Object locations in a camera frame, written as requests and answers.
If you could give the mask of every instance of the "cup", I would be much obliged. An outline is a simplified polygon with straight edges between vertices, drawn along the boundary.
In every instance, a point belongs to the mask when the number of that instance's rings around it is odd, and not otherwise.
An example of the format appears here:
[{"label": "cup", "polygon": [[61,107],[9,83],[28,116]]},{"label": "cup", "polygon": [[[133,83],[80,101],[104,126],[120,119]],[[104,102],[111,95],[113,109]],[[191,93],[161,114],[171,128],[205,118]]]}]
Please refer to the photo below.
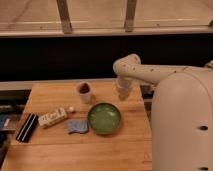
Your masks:
[{"label": "cup", "polygon": [[80,82],[76,87],[76,91],[82,103],[90,103],[92,101],[91,86],[88,82]]}]

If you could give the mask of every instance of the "wooden table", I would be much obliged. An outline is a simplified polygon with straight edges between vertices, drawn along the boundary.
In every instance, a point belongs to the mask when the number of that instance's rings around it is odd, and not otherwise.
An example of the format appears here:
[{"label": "wooden table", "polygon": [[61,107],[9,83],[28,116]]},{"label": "wooden table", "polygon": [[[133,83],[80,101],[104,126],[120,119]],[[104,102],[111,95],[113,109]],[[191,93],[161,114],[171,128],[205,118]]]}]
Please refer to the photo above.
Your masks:
[{"label": "wooden table", "polygon": [[[152,170],[151,130],[139,86],[126,101],[119,101],[114,82],[92,81],[95,100],[82,104],[75,87],[78,82],[35,84],[11,141],[2,171],[150,171]],[[67,132],[67,120],[48,129],[36,127],[29,143],[15,136],[29,113],[43,115],[58,107],[74,106],[69,118],[86,118],[100,102],[117,106],[122,126],[110,136]]]}]

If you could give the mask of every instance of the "green bowl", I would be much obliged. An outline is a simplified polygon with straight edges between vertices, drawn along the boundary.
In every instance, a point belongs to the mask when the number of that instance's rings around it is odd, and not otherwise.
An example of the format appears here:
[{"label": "green bowl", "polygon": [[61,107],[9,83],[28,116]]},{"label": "green bowl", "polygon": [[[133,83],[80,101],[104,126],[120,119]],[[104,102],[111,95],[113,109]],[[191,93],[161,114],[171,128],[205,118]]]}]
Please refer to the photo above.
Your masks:
[{"label": "green bowl", "polygon": [[113,134],[120,125],[121,114],[114,105],[99,103],[90,109],[88,121],[96,134]]}]

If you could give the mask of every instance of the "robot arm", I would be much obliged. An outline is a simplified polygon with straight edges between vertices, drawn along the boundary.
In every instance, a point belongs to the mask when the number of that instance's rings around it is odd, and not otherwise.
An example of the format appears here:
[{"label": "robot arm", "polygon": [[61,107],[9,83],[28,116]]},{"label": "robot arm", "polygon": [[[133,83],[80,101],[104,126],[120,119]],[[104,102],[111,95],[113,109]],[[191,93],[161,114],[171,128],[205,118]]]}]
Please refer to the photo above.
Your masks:
[{"label": "robot arm", "polygon": [[125,100],[136,80],[157,85],[164,78],[178,72],[203,72],[210,69],[192,66],[172,65],[141,65],[141,60],[136,54],[128,55],[114,62],[113,70],[118,75],[116,88],[121,100]]},{"label": "robot arm", "polygon": [[135,79],[157,85],[151,109],[153,171],[213,170],[213,70],[141,65],[135,54],[117,60],[113,69],[121,100]]}]

